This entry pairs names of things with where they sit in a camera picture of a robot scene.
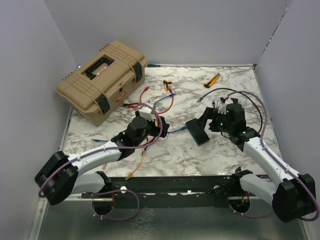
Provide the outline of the black blue network switch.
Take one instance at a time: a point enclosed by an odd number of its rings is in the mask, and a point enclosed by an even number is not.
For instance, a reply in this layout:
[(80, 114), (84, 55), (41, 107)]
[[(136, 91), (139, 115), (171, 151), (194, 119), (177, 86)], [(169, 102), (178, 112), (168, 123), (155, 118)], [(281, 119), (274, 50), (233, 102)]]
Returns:
[(209, 142), (210, 138), (205, 132), (205, 127), (203, 126), (201, 120), (194, 118), (190, 121), (187, 121), (185, 126), (198, 146)]

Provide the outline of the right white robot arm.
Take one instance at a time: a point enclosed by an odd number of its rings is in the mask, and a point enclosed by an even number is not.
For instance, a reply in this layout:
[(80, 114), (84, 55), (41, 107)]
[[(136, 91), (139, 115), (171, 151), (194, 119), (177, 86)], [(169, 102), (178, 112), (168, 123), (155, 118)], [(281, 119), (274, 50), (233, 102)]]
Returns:
[(261, 179), (250, 171), (234, 174), (229, 189), (240, 196), (249, 192), (272, 206), (275, 215), (284, 223), (295, 219), (313, 222), (320, 216), (316, 199), (315, 180), (309, 174), (300, 174), (278, 157), (264, 142), (262, 134), (248, 127), (245, 110), (239, 103), (225, 103), (221, 108), (208, 107), (189, 127), (197, 145), (208, 142), (204, 128), (210, 120), (209, 130), (226, 133), (229, 140), (242, 152), (253, 158), (268, 175)]

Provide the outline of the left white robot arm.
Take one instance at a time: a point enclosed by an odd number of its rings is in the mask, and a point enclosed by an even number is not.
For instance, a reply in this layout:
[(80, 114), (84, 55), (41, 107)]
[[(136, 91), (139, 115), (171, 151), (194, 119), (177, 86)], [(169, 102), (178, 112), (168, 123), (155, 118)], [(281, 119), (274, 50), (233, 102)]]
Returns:
[(167, 136), (169, 127), (163, 116), (159, 121), (153, 121), (137, 115), (125, 131), (99, 147), (69, 155), (61, 150), (55, 152), (34, 178), (39, 186), (38, 196), (46, 198), (51, 205), (61, 203), (72, 194), (81, 175), (103, 164), (127, 158), (142, 147), (147, 137), (154, 137), (150, 143), (154, 144)]

